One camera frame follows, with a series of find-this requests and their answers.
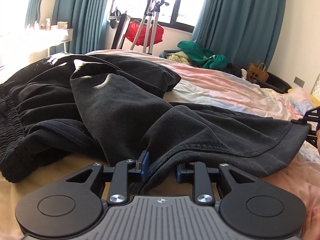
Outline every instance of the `bed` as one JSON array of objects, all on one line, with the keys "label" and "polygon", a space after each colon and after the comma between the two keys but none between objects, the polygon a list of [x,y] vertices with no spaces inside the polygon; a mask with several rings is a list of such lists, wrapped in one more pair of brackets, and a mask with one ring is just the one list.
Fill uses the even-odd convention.
[{"label": "bed", "polygon": [[[305,111],[313,107],[312,101],[302,89],[288,94],[278,94],[271,89],[261,89],[244,79],[227,73],[194,68],[167,59],[130,50],[100,50],[88,54],[110,53],[137,57],[162,64],[181,76],[181,81],[164,100],[207,104],[227,108],[263,117],[282,120],[298,119]],[[0,71],[0,83],[8,79],[21,67]],[[28,192],[56,181],[97,160],[72,154],[64,159],[34,171],[23,181],[12,184],[0,177],[0,239],[16,240],[23,235],[16,222],[14,209],[17,202]],[[298,196],[307,210],[320,205],[320,156],[318,150],[304,142],[290,165],[280,172],[264,178],[266,181]],[[106,197],[108,185],[103,197]],[[174,177],[169,176],[160,186],[149,192],[151,195],[191,195],[192,187],[178,185]]]}]

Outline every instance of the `black window frame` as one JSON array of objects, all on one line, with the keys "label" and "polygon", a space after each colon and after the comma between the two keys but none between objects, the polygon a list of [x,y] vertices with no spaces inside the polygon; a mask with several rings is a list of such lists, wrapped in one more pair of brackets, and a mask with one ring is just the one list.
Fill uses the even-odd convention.
[{"label": "black window frame", "polygon": [[[114,3],[114,0],[112,1],[112,6],[110,8],[110,14],[111,14],[111,11],[113,9],[113,3]],[[158,24],[160,26],[163,26],[163,27],[168,27],[168,28],[172,28],[172,29],[176,29],[176,30],[181,30],[181,31],[192,33],[193,29],[195,28],[194,26],[177,22],[180,3],[181,3],[181,0],[175,0],[175,3],[173,5],[173,9],[172,9],[172,15],[171,15],[170,23],[158,22]],[[112,18],[112,19],[117,18],[118,19],[120,17],[110,16],[109,18]],[[139,19],[140,18],[131,18],[131,21],[139,20]]]}]

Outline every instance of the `red bag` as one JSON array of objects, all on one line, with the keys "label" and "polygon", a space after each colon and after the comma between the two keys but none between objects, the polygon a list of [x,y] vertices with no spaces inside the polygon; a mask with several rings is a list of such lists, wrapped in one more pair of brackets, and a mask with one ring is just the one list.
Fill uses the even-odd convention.
[{"label": "red bag", "polygon": [[[125,34],[126,38],[129,41],[133,42],[134,37],[136,36],[136,33],[139,29],[140,22],[141,22],[141,20],[140,21],[135,20],[135,21],[129,23],[127,33]],[[140,33],[139,38],[137,40],[137,43],[136,43],[137,46],[139,46],[139,45],[143,46],[144,37],[146,36],[146,30],[147,30],[147,24],[145,23],[141,29],[141,33]],[[164,33],[164,29],[158,24],[157,29],[156,29],[156,36],[155,36],[154,44],[157,44],[157,43],[163,41],[163,33]],[[149,32],[147,46],[150,46],[150,39],[151,39],[151,28],[150,28],[150,32]]]}]

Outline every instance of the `curtain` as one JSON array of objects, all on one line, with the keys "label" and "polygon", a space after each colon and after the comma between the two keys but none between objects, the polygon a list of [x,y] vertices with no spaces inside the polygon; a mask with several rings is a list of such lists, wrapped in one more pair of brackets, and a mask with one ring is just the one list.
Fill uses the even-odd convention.
[{"label": "curtain", "polygon": [[[56,0],[52,24],[58,21],[68,22],[73,28],[73,40],[69,52],[86,54],[97,49],[104,49],[108,10],[107,0]],[[63,45],[52,47],[51,54],[63,51]]]},{"label": "curtain", "polygon": [[29,0],[26,20],[24,27],[26,28],[29,24],[30,27],[34,27],[35,21],[40,21],[40,5],[42,0]]},{"label": "curtain", "polygon": [[267,68],[280,35],[285,0],[205,0],[192,41],[247,68]]}]

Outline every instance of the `wall outlet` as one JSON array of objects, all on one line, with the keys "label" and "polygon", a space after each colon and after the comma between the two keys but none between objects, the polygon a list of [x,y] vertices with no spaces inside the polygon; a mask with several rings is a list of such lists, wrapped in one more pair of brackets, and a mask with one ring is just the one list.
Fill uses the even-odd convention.
[{"label": "wall outlet", "polygon": [[303,88],[303,85],[304,85],[304,81],[298,77],[295,77],[294,83],[296,83],[299,87],[302,87]]}]

